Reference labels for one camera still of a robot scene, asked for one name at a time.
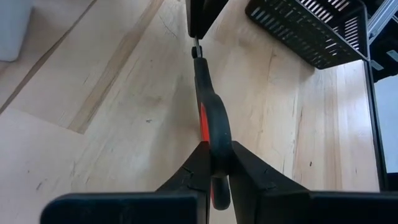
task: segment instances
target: wood plank seam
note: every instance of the wood plank seam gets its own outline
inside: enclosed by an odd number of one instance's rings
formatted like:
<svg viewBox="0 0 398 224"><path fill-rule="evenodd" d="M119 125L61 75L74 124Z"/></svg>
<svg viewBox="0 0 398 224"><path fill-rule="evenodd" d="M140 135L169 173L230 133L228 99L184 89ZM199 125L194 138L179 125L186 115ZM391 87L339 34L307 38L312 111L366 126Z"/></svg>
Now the wood plank seam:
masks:
<svg viewBox="0 0 398 224"><path fill-rule="evenodd" d="M79 18L72 24L72 26L59 38L59 40L54 43L51 48L46 51L46 53L39 58L39 60L33 65L33 67L27 72L24 79L18 84L15 90L11 93L6 102L0 107L0 114L11 104L11 102L15 99L15 97L21 92L21 90L26 86L26 84L33 78L33 76L40 70L40 68L44 65L44 63L49 59L49 57L55 52L55 50L59 47L59 45L65 40L65 38L69 35L69 33L75 28L75 26L81 21L81 19L85 16L85 14L91 9L91 7L95 4L97 0L92 0L88 7L83 11L83 13L79 16Z"/></svg>
<svg viewBox="0 0 398 224"><path fill-rule="evenodd" d="M111 59L98 83L95 85L90 95L86 98L83 106L77 112L76 116L70 123L68 129L84 134L91 123L93 116L101 106L103 100L109 92L114 81L119 76L121 69L126 64L132 51L136 48L141 40L142 35L155 17L157 11L161 7L163 0L152 0L145 8L134 27L122 38L117 49L114 51Z"/></svg>

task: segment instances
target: white wall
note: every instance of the white wall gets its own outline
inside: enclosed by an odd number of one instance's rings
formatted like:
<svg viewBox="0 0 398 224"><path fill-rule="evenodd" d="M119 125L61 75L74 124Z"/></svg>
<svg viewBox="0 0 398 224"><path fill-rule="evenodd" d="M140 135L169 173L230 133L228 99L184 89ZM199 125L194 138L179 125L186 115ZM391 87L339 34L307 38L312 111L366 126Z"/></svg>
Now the white wall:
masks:
<svg viewBox="0 0 398 224"><path fill-rule="evenodd" d="M398 172L398 75L374 84L387 172Z"/></svg>

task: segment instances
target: wooden table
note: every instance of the wooden table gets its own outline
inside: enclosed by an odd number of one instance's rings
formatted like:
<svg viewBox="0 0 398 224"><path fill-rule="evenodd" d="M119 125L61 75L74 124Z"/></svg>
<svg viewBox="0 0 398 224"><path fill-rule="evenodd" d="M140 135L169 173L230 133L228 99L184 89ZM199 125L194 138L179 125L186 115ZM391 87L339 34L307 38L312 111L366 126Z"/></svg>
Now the wooden table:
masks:
<svg viewBox="0 0 398 224"><path fill-rule="evenodd" d="M309 189L377 191L363 63L310 67L246 4L230 0L201 41L233 139ZM20 59L0 63L0 223L167 180L200 140L192 45L185 1L35 0Z"/></svg>

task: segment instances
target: metal rod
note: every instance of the metal rod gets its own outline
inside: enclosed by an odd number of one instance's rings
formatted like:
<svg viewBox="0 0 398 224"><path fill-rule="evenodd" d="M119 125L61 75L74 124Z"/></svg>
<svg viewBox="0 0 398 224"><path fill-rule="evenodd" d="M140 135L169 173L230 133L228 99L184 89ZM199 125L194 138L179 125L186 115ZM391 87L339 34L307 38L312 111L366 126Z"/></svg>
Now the metal rod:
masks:
<svg viewBox="0 0 398 224"><path fill-rule="evenodd" d="M197 49L197 56L201 57L201 50L200 50L198 37L195 37L195 39L193 40L193 43L195 44L195 48Z"/></svg>
<svg viewBox="0 0 398 224"><path fill-rule="evenodd" d="M374 13L368 25L369 45L380 34L398 10L398 1L385 0Z"/></svg>

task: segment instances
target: black mesh tray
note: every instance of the black mesh tray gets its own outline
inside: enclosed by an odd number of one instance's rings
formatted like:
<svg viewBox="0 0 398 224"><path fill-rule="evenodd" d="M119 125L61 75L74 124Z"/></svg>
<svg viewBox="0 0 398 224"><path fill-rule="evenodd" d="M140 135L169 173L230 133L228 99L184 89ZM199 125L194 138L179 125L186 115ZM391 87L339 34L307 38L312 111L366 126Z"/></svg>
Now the black mesh tray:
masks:
<svg viewBox="0 0 398 224"><path fill-rule="evenodd" d="M246 14L319 69L369 61L366 6L357 0L251 0Z"/></svg>

